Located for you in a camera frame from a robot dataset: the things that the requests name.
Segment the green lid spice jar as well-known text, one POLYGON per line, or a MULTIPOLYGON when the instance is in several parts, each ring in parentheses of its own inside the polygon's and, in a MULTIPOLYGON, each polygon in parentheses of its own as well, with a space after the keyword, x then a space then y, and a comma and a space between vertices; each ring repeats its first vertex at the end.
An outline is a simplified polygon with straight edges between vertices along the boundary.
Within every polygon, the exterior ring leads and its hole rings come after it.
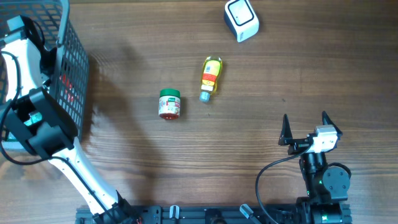
POLYGON ((180 116, 180 92, 176 89, 166 88, 160 91, 159 116, 165 120, 174 120, 180 116))

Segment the red slim stick packet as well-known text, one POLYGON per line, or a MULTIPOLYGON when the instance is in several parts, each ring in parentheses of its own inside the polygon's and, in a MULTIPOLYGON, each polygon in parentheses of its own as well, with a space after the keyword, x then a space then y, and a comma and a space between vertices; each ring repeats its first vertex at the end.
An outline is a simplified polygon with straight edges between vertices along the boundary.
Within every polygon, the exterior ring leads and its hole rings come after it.
POLYGON ((73 103, 75 99, 75 89, 73 83, 70 81, 65 73, 60 76, 60 80, 65 85, 64 94, 67 95, 67 101, 69 103, 73 103))

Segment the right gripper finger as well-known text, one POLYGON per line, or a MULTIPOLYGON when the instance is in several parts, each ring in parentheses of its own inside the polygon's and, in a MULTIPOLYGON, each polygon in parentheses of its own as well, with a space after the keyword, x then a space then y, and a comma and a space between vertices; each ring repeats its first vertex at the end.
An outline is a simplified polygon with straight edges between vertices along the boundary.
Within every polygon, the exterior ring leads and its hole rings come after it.
POLYGON ((287 114, 283 116, 282 129, 280 132, 278 145, 286 146, 293 143, 293 136, 290 128, 289 117, 287 114))
POLYGON ((328 116, 326 111, 322 112, 322 123, 323 125, 332 125, 336 132, 337 132, 337 136, 342 136, 343 132, 337 127, 337 125, 330 119, 330 117, 328 116))

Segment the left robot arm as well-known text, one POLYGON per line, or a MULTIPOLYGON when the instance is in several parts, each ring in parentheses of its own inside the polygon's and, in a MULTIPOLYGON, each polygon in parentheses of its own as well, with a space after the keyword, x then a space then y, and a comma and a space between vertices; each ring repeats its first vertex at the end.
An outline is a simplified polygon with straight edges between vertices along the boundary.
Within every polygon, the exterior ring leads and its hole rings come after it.
POLYGON ((140 223, 128 201, 85 156, 71 116, 43 87, 42 76, 54 74, 57 50, 45 48, 43 31, 29 17, 13 17, 7 26, 9 32, 1 38, 7 70, 1 128, 39 157, 29 165, 48 161, 67 177, 88 204, 93 223, 140 223))

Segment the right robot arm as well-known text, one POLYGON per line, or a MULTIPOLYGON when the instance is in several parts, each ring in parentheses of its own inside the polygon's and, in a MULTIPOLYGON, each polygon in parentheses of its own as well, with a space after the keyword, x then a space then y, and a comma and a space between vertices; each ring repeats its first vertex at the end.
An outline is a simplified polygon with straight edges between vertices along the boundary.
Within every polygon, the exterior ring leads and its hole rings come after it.
POLYGON ((305 138, 293 138, 285 114, 279 145, 288 146, 288 155, 299 156, 299 167, 307 189, 306 197, 296 200, 295 223, 352 223, 348 199, 351 171, 338 162, 326 161, 326 153, 337 147, 343 133, 322 113, 322 124, 305 138))

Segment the yellow liquid bottle grey cap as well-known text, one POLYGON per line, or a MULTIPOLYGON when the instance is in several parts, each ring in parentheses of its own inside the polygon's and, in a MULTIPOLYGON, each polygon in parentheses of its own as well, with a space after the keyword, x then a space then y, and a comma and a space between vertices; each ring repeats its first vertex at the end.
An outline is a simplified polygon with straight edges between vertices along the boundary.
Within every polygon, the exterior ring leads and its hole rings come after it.
POLYGON ((201 73, 199 96, 201 102, 209 102, 211 95, 216 93, 222 69, 223 61, 221 57, 209 56, 206 58, 201 73))

